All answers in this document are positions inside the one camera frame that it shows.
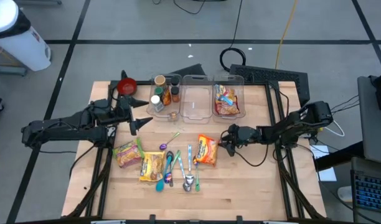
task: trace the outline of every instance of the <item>red object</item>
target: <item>red object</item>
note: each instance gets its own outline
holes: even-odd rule
[[[121,95],[132,95],[136,92],[136,81],[132,78],[124,78],[117,84],[117,91]]]

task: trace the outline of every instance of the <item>wooden tabletop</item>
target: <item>wooden tabletop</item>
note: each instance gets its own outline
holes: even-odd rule
[[[109,82],[95,82],[90,100],[107,97]],[[135,98],[149,100],[150,86],[139,86]],[[289,110],[299,109],[296,87],[293,82],[281,82],[280,90],[289,97]],[[245,109],[247,114],[238,119],[239,126],[271,125],[268,105],[263,86],[245,86]],[[279,120],[275,94],[273,104],[276,111],[276,121]],[[283,108],[286,109],[286,99],[282,97]],[[145,118],[148,106],[133,109],[134,118]],[[214,139],[219,139],[220,133],[230,124],[216,123],[212,119],[208,124],[189,124],[182,119],[175,123],[152,120],[141,128],[138,136],[141,138],[145,151],[158,151],[159,145],[180,131],[181,134],[168,145],[168,150],[182,151],[182,160],[187,167],[187,145],[193,146],[193,155],[197,150],[198,134],[202,133]],[[115,146],[120,146],[136,136],[129,133],[128,123],[119,125]],[[300,139],[298,144],[309,147],[308,141]],[[77,157],[83,154],[92,144],[80,141]],[[266,146],[252,144],[238,150],[251,163],[259,163],[265,155]],[[194,190],[185,192],[184,182],[176,163],[173,171],[174,186],[165,185],[163,192],[156,192],[155,182],[140,182],[141,164],[135,164],[120,169],[113,159],[110,179],[106,194],[105,219],[149,219],[155,214],[158,220],[235,220],[237,215],[244,220],[286,220],[283,194],[280,184],[278,165],[272,158],[274,146],[269,146],[268,157],[260,167],[251,167],[238,155],[230,157],[225,149],[219,148],[217,165],[215,167],[201,164],[199,166],[200,192]],[[84,156],[73,169],[72,178],[67,190],[62,215],[70,213],[81,201],[90,187],[96,149]],[[326,216],[318,179],[315,173],[311,153],[301,147],[293,149],[294,163],[301,191],[309,202],[321,214]],[[293,216],[297,216],[296,205],[289,188]],[[93,215],[96,215],[100,191],[95,194]]]

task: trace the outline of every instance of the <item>laptop keyboard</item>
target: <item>laptop keyboard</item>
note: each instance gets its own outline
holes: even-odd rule
[[[381,179],[354,174],[352,181],[356,206],[381,212]]]

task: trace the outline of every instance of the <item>snack package in container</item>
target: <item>snack package in container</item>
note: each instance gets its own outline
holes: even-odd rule
[[[200,134],[196,162],[215,166],[217,162],[217,149],[218,144],[214,139]]]
[[[215,85],[215,111],[220,115],[236,115],[239,114],[238,100],[235,90],[223,85]]]
[[[113,149],[113,157],[117,160],[120,168],[141,162],[144,152],[141,147],[141,139],[136,138],[127,144]]]
[[[142,160],[142,181],[158,181],[163,178],[164,152],[145,152]]]

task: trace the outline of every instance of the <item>orange snack bag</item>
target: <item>orange snack bag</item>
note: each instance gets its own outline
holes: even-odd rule
[[[196,161],[215,166],[215,162],[217,161],[217,149],[218,145],[214,139],[200,134]]]

